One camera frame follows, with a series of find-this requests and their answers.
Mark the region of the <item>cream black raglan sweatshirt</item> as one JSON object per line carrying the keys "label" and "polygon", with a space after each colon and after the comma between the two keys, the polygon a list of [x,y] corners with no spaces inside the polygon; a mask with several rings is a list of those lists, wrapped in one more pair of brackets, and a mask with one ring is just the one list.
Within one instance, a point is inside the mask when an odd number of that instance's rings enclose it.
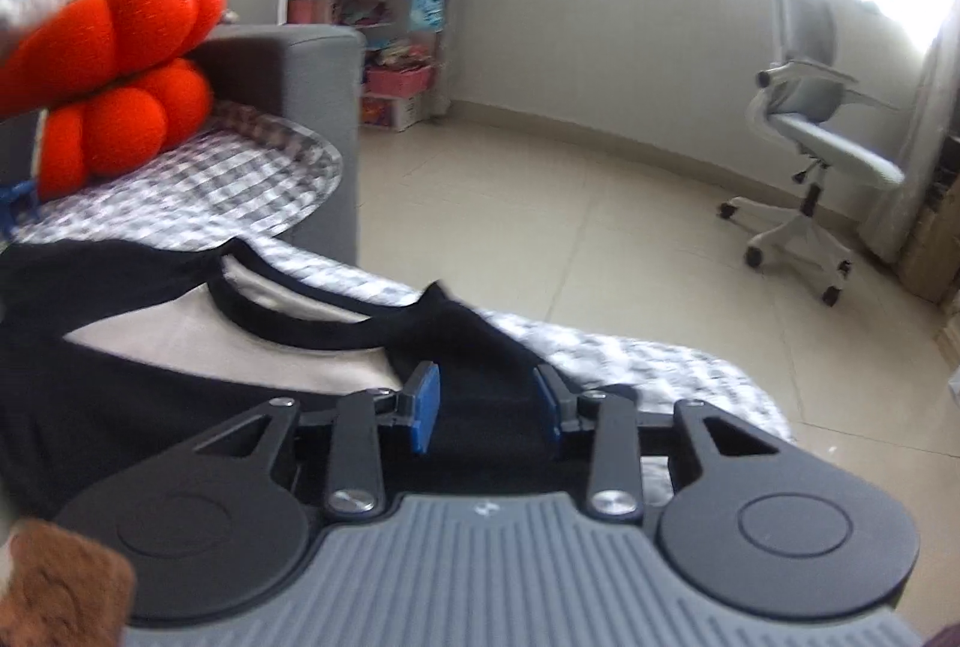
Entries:
{"label": "cream black raglan sweatshirt", "polygon": [[441,374],[427,454],[387,491],[581,496],[584,452],[539,426],[542,356],[439,285],[387,306],[306,285],[240,239],[205,251],[132,241],[16,244],[2,257],[2,485],[57,516],[83,489],[257,405],[329,410],[357,390]]}

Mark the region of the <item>grey checked quilted bedcover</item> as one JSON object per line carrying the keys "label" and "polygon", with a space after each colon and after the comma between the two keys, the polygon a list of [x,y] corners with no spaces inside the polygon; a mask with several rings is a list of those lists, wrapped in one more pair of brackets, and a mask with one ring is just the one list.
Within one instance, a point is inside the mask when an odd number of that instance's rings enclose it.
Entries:
{"label": "grey checked quilted bedcover", "polygon": [[47,205],[2,252],[2,486],[48,519],[76,494],[241,411],[309,411],[441,372],[427,454],[389,457],[391,493],[574,491],[551,457],[534,371],[623,386],[646,411],[706,400],[777,438],[789,425],[739,368],[677,345],[476,311],[355,266],[355,178],[302,129],[256,165],[231,108],[194,149]]}

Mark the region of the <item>white grey office chair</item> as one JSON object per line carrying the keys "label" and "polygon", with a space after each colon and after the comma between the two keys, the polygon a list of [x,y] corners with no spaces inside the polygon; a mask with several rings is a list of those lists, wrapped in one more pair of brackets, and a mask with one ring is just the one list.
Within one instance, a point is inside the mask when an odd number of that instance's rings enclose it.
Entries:
{"label": "white grey office chair", "polygon": [[836,69],[838,32],[828,0],[773,0],[776,58],[755,76],[757,93],[747,119],[768,136],[786,140],[807,160],[793,181],[805,189],[797,207],[776,207],[745,197],[718,205],[718,216],[731,220],[750,213],[771,227],[750,237],[743,262],[763,267],[768,252],[804,243],[827,278],[820,299],[828,308],[841,298],[853,270],[853,251],[817,221],[825,181],[832,171],[880,192],[895,191],[905,173],[861,143],[830,131],[827,122],[846,104],[885,110],[885,101],[862,93],[859,80]]}

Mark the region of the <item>wooden desk shelf unit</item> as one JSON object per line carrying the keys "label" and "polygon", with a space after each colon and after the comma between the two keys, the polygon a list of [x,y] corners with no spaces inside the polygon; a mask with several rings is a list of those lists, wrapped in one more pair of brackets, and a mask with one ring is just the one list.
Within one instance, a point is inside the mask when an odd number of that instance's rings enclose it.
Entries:
{"label": "wooden desk shelf unit", "polygon": [[907,290],[933,305],[946,301],[958,282],[958,136],[942,143],[931,184],[907,246],[896,264]]}

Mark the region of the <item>white desk with shelves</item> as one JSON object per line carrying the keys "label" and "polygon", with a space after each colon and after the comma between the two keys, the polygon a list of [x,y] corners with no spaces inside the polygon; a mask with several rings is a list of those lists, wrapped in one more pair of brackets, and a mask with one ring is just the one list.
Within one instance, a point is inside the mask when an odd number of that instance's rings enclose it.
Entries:
{"label": "white desk with shelves", "polygon": [[451,0],[229,0],[247,25],[347,28],[361,41],[359,120],[402,132],[446,116]]}

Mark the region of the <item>brown furry patch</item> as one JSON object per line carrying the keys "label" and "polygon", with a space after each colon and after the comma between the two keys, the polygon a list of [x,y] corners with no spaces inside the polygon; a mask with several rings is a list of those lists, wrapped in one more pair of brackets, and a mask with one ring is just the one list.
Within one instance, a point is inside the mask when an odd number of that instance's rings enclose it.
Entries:
{"label": "brown furry patch", "polygon": [[135,585],[132,564],[114,549],[18,520],[2,544],[2,644],[119,645]]}

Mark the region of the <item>red flower plush cushion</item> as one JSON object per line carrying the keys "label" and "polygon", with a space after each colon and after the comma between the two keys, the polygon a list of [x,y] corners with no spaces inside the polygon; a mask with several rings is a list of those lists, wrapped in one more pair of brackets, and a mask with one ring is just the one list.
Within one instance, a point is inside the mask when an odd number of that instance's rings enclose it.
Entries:
{"label": "red flower plush cushion", "polygon": [[226,0],[76,0],[2,62],[2,115],[44,110],[43,200],[132,173],[197,134],[213,90],[187,59]]}

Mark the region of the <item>blue stool phone stand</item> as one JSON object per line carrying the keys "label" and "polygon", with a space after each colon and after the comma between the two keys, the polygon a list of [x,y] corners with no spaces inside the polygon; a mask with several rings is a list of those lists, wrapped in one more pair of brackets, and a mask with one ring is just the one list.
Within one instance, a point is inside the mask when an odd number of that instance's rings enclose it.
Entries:
{"label": "blue stool phone stand", "polygon": [[0,186],[0,227],[5,241],[13,241],[14,228],[18,227],[21,215],[32,221],[41,220],[41,204],[34,179]]}

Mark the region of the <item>right grey curtain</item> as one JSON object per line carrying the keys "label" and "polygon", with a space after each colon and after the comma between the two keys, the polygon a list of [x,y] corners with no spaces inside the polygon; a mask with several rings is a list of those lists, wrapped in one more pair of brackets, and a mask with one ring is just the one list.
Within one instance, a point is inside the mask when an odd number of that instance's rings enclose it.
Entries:
{"label": "right grey curtain", "polygon": [[907,138],[896,160],[903,182],[878,194],[857,227],[862,246],[887,266],[895,264],[923,207],[957,97],[958,14],[953,14],[924,58]]}

